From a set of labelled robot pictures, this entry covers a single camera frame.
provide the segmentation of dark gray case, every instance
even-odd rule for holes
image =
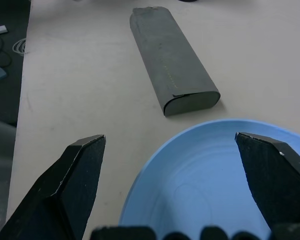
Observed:
[[[218,102],[217,87],[168,9],[134,8],[130,28],[165,116]]]

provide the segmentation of white cable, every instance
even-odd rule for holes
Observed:
[[[25,49],[26,49],[26,39],[20,39],[12,46],[12,51],[14,51],[16,54],[19,54],[20,56],[25,55]]]

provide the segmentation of gray table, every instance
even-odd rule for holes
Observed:
[[[248,118],[300,133],[300,0],[33,0],[8,218],[77,139],[107,139],[85,239],[115,225],[139,170],[195,124]],[[130,31],[135,7],[168,8],[221,93],[166,118]]]

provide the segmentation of light blue bowl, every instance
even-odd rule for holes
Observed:
[[[288,143],[300,155],[300,135],[264,122],[223,119],[177,134],[151,157],[136,177],[119,225],[149,226],[159,240],[180,231],[198,240],[204,226],[232,236],[248,231],[262,240],[270,229],[246,180],[236,132]]]

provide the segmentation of plate rim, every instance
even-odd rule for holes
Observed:
[[[290,131],[286,128],[283,128],[283,127],[280,127],[280,126],[277,126],[275,124],[272,124],[272,123],[267,123],[267,122],[264,122],[264,121],[259,121],[259,120],[252,120],[252,119],[247,119],[247,118],[223,118],[223,119],[216,119],[216,120],[210,120],[210,121],[204,121],[204,122],[201,122],[201,123],[198,123],[196,125],[193,125],[191,127],[188,127],[186,128],[185,130],[177,133],[176,135],[174,135],[173,137],[171,137],[169,140],[167,140],[164,144],[162,144],[155,152],[154,154],[146,161],[146,163],[143,165],[143,167],[141,168],[141,170],[139,171],[139,173],[137,174],[137,176],[135,177],[134,181],[133,181],[133,184],[131,185],[130,189],[129,189],[129,192],[124,200],[124,204],[123,204],[123,207],[122,207],[122,210],[121,210],[121,213],[120,213],[120,218],[119,218],[119,221],[118,221],[118,225],[123,225],[123,218],[124,218],[124,215],[125,215],[125,212],[127,210],[127,204],[130,200],[130,197],[131,197],[131,194],[136,186],[136,184],[138,183],[140,177],[142,176],[143,172],[147,169],[148,165],[153,161],[153,159],[158,155],[158,153],[163,149],[165,148],[168,144],[170,144],[172,141],[174,141],[176,138],[180,137],[181,135],[193,130],[193,129],[196,129],[196,128],[199,128],[199,127],[202,127],[202,126],[205,126],[205,125],[210,125],[210,124],[216,124],[216,123],[222,123],[222,122],[248,122],[248,123],[254,123],[254,124],[261,124],[261,125],[265,125],[265,126],[268,126],[268,127],[273,127],[273,128],[277,128],[279,129],[280,131],[282,132],[286,132],[287,134],[290,134],[290,135],[294,135],[295,137],[298,137],[300,138],[300,134],[299,133],[296,133],[296,132],[293,132],[293,131]]]

